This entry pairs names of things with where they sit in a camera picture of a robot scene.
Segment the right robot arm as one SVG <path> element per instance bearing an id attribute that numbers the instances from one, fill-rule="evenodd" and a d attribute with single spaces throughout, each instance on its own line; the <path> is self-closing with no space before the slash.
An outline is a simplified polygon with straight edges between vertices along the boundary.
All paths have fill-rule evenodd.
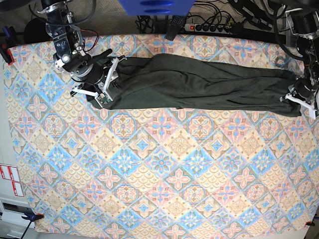
<path id="1" fill-rule="evenodd" d="M 118 87 L 117 66 L 126 56 L 111 57 L 111 49 L 91 56 L 85 49 L 83 29 L 79 27 L 89 17 L 76 21 L 66 0 L 43 0 L 41 4 L 42 10 L 38 13 L 32 10 L 31 14 L 45 23 L 47 34 L 53 39 L 55 67 L 77 83 L 70 95 L 83 94 L 99 109 L 113 110 L 111 88 Z"/>

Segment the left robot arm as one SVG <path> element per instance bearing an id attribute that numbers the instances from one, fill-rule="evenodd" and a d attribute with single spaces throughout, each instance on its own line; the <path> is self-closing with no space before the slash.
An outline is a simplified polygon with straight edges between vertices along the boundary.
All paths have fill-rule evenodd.
<path id="1" fill-rule="evenodd" d="M 276 43 L 291 58 L 302 61 L 304 73 L 289 86 L 281 100 L 289 100 L 319 116 L 319 2 L 317 0 L 231 0 L 230 5 L 254 26 L 273 29 Z M 293 54 L 280 40 L 277 21 L 284 18 L 291 34 L 297 37 Z"/>

